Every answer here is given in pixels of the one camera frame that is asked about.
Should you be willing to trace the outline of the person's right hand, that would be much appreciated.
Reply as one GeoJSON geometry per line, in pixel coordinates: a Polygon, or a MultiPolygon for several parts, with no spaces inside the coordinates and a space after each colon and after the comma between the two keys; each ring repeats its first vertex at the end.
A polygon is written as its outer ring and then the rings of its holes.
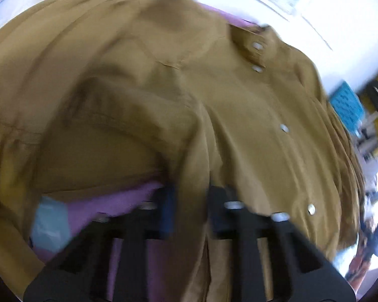
{"type": "Polygon", "coordinates": [[[360,288],[371,264],[371,256],[368,256],[372,233],[362,233],[359,237],[357,252],[352,259],[348,272],[345,275],[346,281],[355,292],[360,288]]]}

